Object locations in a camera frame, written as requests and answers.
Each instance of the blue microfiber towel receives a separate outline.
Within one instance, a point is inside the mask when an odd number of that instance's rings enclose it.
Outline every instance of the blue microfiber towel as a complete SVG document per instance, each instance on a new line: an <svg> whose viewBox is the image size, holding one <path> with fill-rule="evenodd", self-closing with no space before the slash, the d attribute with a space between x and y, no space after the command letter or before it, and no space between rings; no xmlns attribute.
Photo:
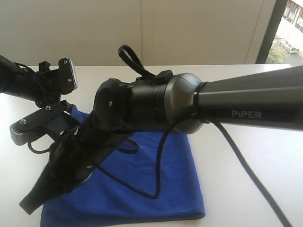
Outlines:
<svg viewBox="0 0 303 227"><path fill-rule="evenodd" d="M72 116L88 114L74 106ZM155 192L155 160L163 133L137 132L130 138L136 154L114 151L101 165L119 178L150 194ZM168 136L161 162L161 194L147 199L99 170L82 186L43 206L41 227L101 227L117 224L190 220L205 216L205 208L187 135Z"/></svg>

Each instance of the bolt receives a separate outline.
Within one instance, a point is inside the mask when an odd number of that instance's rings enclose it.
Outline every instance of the bolt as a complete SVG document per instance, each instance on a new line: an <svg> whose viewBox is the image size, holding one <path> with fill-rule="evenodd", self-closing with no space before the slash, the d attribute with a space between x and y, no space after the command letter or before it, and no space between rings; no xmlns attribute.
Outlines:
<svg viewBox="0 0 303 227"><path fill-rule="evenodd" d="M21 119L20 124L27 124L27 121L25 119Z"/></svg>

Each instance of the robotic arm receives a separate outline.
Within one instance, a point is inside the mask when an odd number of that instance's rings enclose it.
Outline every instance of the robotic arm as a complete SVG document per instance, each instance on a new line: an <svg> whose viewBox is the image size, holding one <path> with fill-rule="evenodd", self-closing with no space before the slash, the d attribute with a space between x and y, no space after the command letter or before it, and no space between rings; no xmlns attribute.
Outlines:
<svg viewBox="0 0 303 227"><path fill-rule="evenodd" d="M47 150L48 164L20 203L28 214L85 183L95 164L136 131L165 131L173 125L174 131L191 134L211 119L303 130L303 66L204 82L170 70L152 75L126 45L119 55L141 77L132 83L110 78L101 84L93 111L82 124L70 116L71 105L60 101L61 94L77 87L70 59L61 59L57 70L42 62L34 72L0 57L0 92L35 101L40 108L11 125L13 141L32 149L31 142L46 133L55 140Z"/></svg>

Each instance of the white tabletop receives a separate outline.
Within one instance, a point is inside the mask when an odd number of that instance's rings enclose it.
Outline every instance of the white tabletop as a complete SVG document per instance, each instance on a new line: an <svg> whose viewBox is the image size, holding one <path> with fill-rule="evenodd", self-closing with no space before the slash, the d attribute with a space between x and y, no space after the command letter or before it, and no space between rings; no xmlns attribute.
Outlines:
<svg viewBox="0 0 303 227"><path fill-rule="evenodd" d="M165 69L172 69L175 74L190 72L201 80L213 81L284 67L288 65L151 66L147 69L155 73ZM131 82L137 77L128 67L79 66L76 73L79 88L63 98L85 112L92 110L95 92L103 81L114 77ZM38 227L41 208L29 216L18 204L36 182L48 155L33 154L27 146L17 147L9 134L9 126L13 122L37 108L27 100L4 94L0 95L0 106L0 226ZM293 226L303 226L303 132L232 125L226 125L226 128ZM206 217L195 221L137 226L281 226L213 125L204 125L197 133L190 135L190 142L203 190ZM50 144L47 138L38 142L37 146L41 148L46 144Z"/></svg>

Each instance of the building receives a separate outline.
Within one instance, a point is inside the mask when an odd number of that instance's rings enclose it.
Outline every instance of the building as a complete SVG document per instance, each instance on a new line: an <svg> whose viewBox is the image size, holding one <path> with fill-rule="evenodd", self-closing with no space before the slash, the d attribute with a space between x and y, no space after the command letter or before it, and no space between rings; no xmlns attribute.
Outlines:
<svg viewBox="0 0 303 227"><path fill-rule="evenodd" d="M288 0L283 18L303 33L303 0Z"/></svg>

